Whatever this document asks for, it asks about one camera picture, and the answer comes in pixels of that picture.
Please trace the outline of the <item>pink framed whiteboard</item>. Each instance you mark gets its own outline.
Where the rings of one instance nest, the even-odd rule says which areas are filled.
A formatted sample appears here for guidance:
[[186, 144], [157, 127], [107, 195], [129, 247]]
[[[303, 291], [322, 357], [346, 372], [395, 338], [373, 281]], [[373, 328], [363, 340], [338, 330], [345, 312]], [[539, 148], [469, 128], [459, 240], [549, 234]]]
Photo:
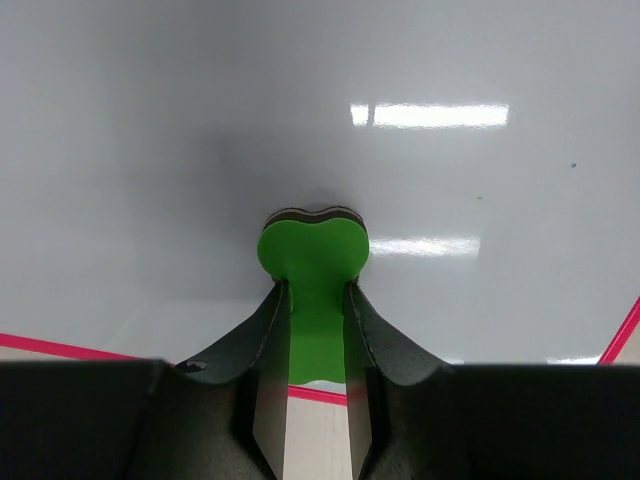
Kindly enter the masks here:
[[638, 3], [2, 3], [3, 357], [180, 361], [329, 205], [443, 360], [631, 365]]

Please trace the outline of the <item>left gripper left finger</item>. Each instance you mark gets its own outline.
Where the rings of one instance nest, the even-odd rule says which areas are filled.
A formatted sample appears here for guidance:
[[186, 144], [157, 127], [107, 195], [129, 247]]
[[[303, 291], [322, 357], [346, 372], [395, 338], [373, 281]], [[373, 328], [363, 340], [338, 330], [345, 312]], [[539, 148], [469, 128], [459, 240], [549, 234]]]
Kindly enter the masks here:
[[279, 479], [288, 284], [189, 359], [1, 366], [5, 479]]

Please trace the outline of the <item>green whiteboard eraser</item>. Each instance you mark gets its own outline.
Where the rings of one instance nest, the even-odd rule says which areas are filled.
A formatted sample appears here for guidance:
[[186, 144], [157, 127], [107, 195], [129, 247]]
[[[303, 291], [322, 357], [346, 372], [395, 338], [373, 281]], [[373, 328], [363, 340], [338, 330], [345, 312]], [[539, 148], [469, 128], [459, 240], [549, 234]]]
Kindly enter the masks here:
[[362, 217], [346, 206], [288, 207], [268, 217], [257, 244], [262, 268], [289, 291], [289, 382], [344, 384], [343, 291], [370, 253]]

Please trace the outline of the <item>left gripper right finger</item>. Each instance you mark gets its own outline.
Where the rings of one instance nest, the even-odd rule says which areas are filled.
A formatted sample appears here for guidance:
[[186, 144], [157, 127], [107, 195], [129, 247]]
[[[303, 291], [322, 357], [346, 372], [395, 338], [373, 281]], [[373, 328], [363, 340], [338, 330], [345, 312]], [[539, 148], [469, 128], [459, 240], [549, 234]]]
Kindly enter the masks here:
[[357, 479], [635, 479], [639, 370], [453, 365], [343, 290]]

